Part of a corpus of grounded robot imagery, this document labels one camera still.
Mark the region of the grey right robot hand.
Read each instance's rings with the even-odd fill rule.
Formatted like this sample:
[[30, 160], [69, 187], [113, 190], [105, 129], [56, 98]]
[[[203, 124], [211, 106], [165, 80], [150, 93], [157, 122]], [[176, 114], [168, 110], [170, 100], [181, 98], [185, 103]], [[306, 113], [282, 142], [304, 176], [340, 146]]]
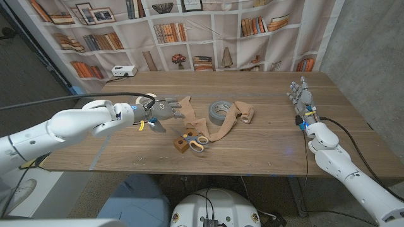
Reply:
[[291, 92], [287, 93], [287, 96], [291, 100], [296, 114], [307, 125], [317, 123], [319, 122], [319, 118], [316, 113], [316, 106], [304, 76], [301, 76], [300, 82], [301, 84], [294, 81], [291, 83]]

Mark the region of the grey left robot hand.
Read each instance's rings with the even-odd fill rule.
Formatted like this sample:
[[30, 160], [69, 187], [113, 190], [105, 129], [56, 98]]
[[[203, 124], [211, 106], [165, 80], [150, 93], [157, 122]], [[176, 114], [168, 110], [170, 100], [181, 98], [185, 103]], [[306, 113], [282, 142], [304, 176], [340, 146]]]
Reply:
[[155, 103], [147, 111], [147, 121], [150, 129], [153, 132], [166, 132], [165, 128], [161, 125], [161, 120], [167, 120], [171, 118], [185, 118], [185, 115], [177, 111], [182, 106], [177, 102], [175, 98], [159, 98], [155, 97]]

